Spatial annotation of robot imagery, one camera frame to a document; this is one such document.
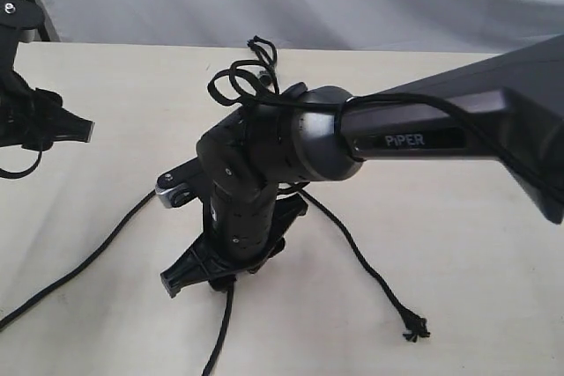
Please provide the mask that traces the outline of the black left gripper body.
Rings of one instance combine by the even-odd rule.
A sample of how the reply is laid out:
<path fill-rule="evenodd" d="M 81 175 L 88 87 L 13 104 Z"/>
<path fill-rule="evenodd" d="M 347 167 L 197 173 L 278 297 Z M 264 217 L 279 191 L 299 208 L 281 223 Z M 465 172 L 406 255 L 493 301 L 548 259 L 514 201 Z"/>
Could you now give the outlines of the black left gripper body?
<path fill-rule="evenodd" d="M 30 151 L 49 150 L 65 141 L 57 117 L 63 98 L 49 90 L 33 89 L 15 70 L 1 70 L 1 146 Z"/>

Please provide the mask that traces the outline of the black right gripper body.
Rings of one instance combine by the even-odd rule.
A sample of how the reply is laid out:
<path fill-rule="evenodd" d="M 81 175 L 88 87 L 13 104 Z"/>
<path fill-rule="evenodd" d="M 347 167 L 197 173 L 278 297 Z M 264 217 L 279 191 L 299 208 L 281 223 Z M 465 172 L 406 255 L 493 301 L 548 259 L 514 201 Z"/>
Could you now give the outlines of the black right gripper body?
<path fill-rule="evenodd" d="M 226 291 L 237 274 L 257 272 L 284 249 L 287 230 L 307 211 L 299 195 L 281 200 L 265 195 L 252 203 L 213 195 L 210 217 L 204 226 L 205 264 L 211 271 L 211 288 Z"/>

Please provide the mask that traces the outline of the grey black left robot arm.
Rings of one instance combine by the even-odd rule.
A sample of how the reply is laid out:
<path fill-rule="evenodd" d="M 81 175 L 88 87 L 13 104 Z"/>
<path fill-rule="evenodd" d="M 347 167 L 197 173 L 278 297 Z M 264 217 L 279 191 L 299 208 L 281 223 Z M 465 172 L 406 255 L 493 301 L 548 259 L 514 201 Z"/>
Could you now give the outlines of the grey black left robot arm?
<path fill-rule="evenodd" d="M 46 151 L 55 142 L 88 143 L 94 122 L 65 109 L 60 94 L 32 88 L 14 70 L 21 34 L 1 27 L 1 145 Z"/>

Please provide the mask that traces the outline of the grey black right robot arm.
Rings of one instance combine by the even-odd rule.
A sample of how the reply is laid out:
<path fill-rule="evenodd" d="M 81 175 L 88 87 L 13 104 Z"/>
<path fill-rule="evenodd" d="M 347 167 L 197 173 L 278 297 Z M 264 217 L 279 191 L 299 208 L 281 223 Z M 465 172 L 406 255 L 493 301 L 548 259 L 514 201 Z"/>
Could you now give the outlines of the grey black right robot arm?
<path fill-rule="evenodd" d="M 562 222 L 561 37 L 361 97 L 332 85 L 268 89 L 252 66 L 223 71 L 248 83 L 234 99 L 209 84 L 231 114 L 157 180 L 168 208 L 203 205 L 202 234 L 161 274 L 170 296 L 199 283 L 223 291 L 284 248 L 308 206 L 282 198 L 280 185 L 343 181 L 370 159 L 499 160 L 548 221 Z"/>

